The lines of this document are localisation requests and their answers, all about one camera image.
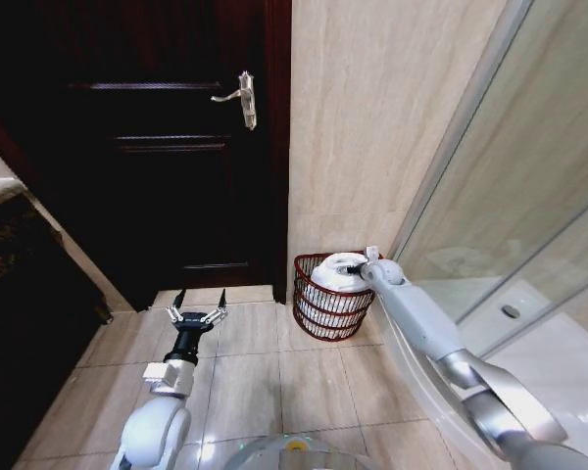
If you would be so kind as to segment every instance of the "silver door lever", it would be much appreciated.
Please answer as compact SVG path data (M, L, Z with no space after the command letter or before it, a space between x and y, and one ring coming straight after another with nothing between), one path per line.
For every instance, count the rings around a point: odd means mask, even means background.
M216 103L223 103L232 100L233 98L240 98L242 104L242 113L244 115L244 122L246 127L253 130L257 127L257 112L255 111L255 90L253 88L253 75L247 71L239 75L239 89L235 90L228 96L212 96L212 101Z

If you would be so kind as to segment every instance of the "glass panel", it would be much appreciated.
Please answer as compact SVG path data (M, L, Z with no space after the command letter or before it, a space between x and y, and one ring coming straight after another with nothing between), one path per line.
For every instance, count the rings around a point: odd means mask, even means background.
M489 360L528 387L562 423L566 444L588 455L588 289Z
M588 286L588 211L508 279L460 331L475 354L488 354ZM504 314L504 307L518 317Z
M536 1L398 261L459 320L586 207L588 2Z

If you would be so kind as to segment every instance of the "dark wooden door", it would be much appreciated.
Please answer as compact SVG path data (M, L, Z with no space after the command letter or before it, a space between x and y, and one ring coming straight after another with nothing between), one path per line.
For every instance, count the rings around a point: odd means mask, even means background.
M0 2L0 123L33 191L137 308L159 289L284 282L274 12L268 0ZM210 100L243 71L253 131L239 100Z

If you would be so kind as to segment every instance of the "door frame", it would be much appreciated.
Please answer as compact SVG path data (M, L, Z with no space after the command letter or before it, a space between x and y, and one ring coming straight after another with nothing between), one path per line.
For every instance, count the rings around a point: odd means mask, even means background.
M270 252L269 279L274 299L285 304L287 291L287 224L289 195L289 140L290 140L290 71L292 38L292 1L265 0L264 15L266 24L266 59L268 63L268 116L264 122L269 134L269 168L271 233L266 249ZM70 208L63 204L60 195L54 193L41 174L34 168L25 152L10 137L0 123L0 157L13 170L17 177L31 190L39 201L70 232L65 224L64 213ZM70 232L78 240L78 234ZM100 259L92 259L98 266L104 266ZM117 277L113 272L105 274L115 284ZM118 286L121 293L133 302L144 298L144 288L139 282L130 286Z

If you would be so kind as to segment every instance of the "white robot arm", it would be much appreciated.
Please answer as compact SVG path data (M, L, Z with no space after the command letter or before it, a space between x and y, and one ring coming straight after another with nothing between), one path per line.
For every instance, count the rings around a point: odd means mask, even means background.
M191 416L185 402L192 392L194 368L198 363L200 337L226 315L225 292L211 313L185 312L180 308L185 291L167 308L178 335L164 362L151 362L144 379L156 397L136 409L126 420L122 443L111 470L128 470L133 465L155 470L172 470L185 442Z
M452 384L478 391L463 401L479 437L515 470L588 470L588 457L563 446L564 428L540 401L501 367L466 350L457 326L393 260L376 259L358 272L410 342Z

